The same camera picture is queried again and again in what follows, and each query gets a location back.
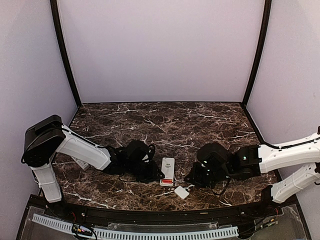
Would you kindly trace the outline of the red yellow battery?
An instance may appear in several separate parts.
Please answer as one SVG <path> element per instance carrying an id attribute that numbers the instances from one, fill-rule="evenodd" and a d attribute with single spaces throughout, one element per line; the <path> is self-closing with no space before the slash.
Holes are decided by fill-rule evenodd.
<path id="1" fill-rule="evenodd" d="M 172 183 L 173 182 L 172 179 L 167 179 L 167 178 L 164 178 L 161 181 L 164 182 L 164 183 Z"/>

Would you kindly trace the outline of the white remote green buttons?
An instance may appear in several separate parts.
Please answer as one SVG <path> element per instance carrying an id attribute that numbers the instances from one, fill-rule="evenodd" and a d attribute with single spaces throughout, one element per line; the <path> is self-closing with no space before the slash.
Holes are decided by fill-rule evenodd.
<path id="1" fill-rule="evenodd" d="M 162 179 L 159 182 L 159 185 L 162 187 L 172 187 L 174 185 L 175 178 L 175 159 L 170 157 L 163 157 L 161 164 L 161 172 L 164 174 L 162 179 L 172 179 L 173 182 L 162 182 Z"/>

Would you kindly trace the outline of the clear pen screwdriver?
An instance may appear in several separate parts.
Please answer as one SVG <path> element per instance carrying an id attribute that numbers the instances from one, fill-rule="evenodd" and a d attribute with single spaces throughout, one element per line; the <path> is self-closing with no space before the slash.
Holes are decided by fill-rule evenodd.
<path id="1" fill-rule="evenodd" d="M 173 183 L 174 183 L 174 185 L 177 185 L 177 184 L 182 184 L 182 183 L 184 183 L 184 181 L 183 181 L 183 180 L 176 180 L 176 181 L 174 181 Z"/>

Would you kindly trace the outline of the white battery cover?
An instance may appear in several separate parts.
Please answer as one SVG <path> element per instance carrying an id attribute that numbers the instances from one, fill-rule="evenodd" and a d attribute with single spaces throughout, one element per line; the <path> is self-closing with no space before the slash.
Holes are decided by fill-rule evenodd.
<path id="1" fill-rule="evenodd" d="M 174 189 L 174 193 L 180 197 L 182 200 L 187 198 L 190 193 L 182 186 L 178 186 L 177 188 Z"/>

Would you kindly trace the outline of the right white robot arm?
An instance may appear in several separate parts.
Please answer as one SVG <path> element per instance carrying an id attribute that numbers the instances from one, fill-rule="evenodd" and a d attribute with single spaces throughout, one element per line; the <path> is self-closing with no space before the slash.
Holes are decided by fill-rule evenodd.
<path id="1" fill-rule="evenodd" d="M 262 190 L 255 213 L 266 217 L 275 204 L 285 202 L 292 195 L 320 180 L 320 133 L 289 142 L 272 145 L 247 145 L 231 153 L 217 142 L 203 145 L 197 161 L 184 181 L 198 187 L 214 188 L 216 183 L 247 180 L 271 171 L 301 165 L 297 171 L 280 182 Z"/>

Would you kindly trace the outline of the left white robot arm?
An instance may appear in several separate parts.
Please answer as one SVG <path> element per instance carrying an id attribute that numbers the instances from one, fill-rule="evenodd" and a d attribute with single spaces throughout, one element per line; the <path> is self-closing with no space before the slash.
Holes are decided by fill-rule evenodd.
<path id="1" fill-rule="evenodd" d="M 165 177 L 153 160 L 155 152 L 154 144 L 140 140 L 118 148 L 98 145 L 72 131 L 54 114 L 26 130 L 21 163 L 33 171 L 51 210 L 58 217 L 67 218 L 71 208 L 62 200 L 63 193 L 52 167 L 55 154 L 70 156 L 108 175 L 129 173 L 137 182 L 150 183 Z"/>

